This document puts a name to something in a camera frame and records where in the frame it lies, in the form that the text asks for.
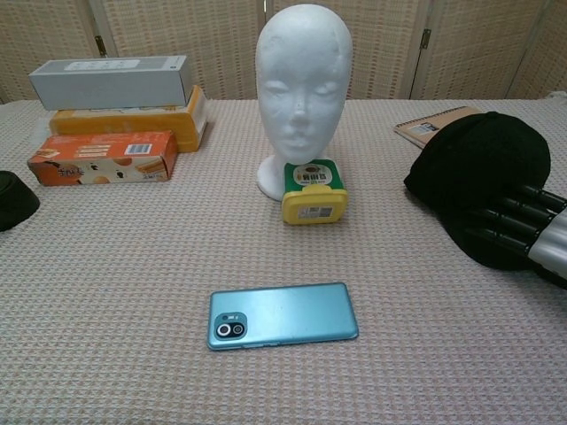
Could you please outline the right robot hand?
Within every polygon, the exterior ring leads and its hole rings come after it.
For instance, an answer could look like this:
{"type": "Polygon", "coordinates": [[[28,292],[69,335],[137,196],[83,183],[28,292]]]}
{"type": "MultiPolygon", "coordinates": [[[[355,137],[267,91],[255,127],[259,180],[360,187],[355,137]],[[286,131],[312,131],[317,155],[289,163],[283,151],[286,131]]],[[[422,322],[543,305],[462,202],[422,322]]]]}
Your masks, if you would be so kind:
{"type": "Polygon", "coordinates": [[[465,233],[529,260],[567,289],[567,199],[516,186],[489,206],[466,212],[465,233]]]}

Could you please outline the black baseball cap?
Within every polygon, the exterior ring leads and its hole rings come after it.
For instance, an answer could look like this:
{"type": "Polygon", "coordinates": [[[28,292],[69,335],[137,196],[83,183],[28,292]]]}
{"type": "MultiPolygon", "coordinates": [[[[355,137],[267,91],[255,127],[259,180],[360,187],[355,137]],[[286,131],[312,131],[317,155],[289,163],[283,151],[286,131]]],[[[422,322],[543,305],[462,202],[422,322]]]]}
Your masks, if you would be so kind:
{"type": "Polygon", "coordinates": [[[498,112],[458,119],[432,137],[404,183],[429,207],[454,243],[470,258],[495,269],[529,268],[528,259],[496,246],[468,229],[470,210],[485,208],[523,184],[544,186],[550,174],[546,139],[517,117],[498,112]]]}

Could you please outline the white foam mannequin head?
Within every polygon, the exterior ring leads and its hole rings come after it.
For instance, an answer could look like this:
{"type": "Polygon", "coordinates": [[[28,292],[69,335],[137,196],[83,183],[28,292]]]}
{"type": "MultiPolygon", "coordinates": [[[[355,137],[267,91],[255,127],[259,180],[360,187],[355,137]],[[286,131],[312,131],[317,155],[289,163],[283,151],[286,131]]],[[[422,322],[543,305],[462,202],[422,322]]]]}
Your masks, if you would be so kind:
{"type": "Polygon", "coordinates": [[[323,158],[346,102],[352,37],[331,9],[297,4],[261,30],[255,53],[260,118],[273,155],[257,171],[268,197],[284,195],[284,167],[323,158]]]}

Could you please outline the black object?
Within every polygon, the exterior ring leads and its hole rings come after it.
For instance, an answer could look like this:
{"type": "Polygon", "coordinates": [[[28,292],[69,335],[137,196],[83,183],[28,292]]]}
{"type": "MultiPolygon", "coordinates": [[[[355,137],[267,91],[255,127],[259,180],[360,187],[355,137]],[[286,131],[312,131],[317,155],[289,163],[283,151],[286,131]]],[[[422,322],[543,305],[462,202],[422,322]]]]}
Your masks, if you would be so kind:
{"type": "Polygon", "coordinates": [[[0,232],[27,220],[40,204],[37,195],[15,173],[0,170],[0,232]]]}

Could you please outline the brown spiral notebook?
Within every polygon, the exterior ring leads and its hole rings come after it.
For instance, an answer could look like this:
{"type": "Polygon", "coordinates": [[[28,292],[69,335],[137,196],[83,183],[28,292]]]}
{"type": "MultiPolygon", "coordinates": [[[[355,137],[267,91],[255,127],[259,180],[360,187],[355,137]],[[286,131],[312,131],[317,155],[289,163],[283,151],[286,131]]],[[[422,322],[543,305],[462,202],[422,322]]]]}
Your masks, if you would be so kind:
{"type": "Polygon", "coordinates": [[[418,148],[423,149],[442,128],[458,119],[480,113],[481,111],[475,107],[459,106],[397,124],[393,131],[418,148]]]}

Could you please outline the green container with yellow lid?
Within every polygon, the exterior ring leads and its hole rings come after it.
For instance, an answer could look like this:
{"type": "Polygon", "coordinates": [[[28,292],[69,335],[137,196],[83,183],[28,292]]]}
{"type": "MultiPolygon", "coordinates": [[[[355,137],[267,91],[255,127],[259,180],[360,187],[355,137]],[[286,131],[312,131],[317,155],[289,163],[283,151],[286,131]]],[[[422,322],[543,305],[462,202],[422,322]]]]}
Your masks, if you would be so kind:
{"type": "Polygon", "coordinates": [[[286,164],[283,169],[283,221],[292,225],[338,221],[348,201],[336,163],[314,159],[303,165],[286,164]]]}

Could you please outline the light blue smartphone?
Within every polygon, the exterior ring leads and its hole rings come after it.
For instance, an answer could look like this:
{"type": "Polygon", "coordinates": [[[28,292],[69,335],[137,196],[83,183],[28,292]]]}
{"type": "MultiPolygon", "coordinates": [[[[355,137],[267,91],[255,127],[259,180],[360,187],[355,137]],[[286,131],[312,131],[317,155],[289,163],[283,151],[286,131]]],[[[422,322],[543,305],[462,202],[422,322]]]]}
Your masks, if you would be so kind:
{"type": "Polygon", "coordinates": [[[355,339],[359,328],[342,282],[211,294],[206,343],[213,351],[355,339]]]}

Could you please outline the beige woven folding screen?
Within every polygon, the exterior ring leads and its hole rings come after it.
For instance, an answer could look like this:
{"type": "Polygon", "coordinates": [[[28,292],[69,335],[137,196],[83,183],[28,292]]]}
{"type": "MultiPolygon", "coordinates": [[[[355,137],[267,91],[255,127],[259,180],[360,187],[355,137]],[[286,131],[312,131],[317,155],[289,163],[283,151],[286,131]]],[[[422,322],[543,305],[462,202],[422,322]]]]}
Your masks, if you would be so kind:
{"type": "Polygon", "coordinates": [[[48,60],[100,57],[96,35],[107,57],[185,54],[209,97],[253,98],[260,31],[300,3],[348,26],[351,98],[567,94],[567,0],[0,0],[0,104],[34,98],[48,60]]]}

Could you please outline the pink white woven tablecloth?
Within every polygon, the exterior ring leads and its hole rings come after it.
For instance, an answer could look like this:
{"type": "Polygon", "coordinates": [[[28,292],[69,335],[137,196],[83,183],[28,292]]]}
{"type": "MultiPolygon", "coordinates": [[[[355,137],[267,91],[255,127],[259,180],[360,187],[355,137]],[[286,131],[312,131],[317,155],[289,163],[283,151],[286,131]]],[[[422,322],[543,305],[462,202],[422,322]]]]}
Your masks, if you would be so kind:
{"type": "Polygon", "coordinates": [[[48,113],[1,105],[0,169],[41,205],[0,232],[0,424],[567,425],[567,290],[479,265],[405,190],[393,127],[452,107],[347,102],[346,214],[288,226],[254,101],[210,101],[168,182],[52,188],[27,168],[48,113]],[[207,348],[212,292],[337,281],[357,339],[207,348]]]}

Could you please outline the yellow food box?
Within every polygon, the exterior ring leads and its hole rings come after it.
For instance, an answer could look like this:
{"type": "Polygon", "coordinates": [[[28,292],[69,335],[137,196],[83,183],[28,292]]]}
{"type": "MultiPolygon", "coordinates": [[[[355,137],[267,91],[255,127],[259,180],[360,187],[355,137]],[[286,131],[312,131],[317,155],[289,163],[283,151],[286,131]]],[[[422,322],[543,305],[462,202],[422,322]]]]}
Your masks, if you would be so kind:
{"type": "Polygon", "coordinates": [[[50,119],[54,135],[87,135],[170,130],[181,153],[195,152],[207,124],[207,98],[195,85],[183,106],[62,110],[50,119]]]}

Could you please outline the orange snack box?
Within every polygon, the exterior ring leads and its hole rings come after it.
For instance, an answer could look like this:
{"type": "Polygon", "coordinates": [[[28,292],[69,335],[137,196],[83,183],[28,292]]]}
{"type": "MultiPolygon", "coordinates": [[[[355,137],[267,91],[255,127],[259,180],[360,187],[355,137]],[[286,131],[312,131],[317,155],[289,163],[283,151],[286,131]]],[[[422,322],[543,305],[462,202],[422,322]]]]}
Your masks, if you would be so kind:
{"type": "Polygon", "coordinates": [[[170,131],[53,135],[27,161],[44,186],[165,182],[177,157],[170,131]]]}

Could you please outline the long grey white box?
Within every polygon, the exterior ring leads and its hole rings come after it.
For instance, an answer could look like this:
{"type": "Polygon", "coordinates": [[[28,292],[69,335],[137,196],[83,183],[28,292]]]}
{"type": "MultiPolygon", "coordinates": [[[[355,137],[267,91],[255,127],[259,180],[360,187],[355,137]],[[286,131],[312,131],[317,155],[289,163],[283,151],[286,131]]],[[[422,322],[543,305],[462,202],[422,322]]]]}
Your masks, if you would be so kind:
{"type": "Polygon", "coordinates": [[[194,85],[185,55],[50,60],[28,78],[52,111],[183,106],[194,85]]]}

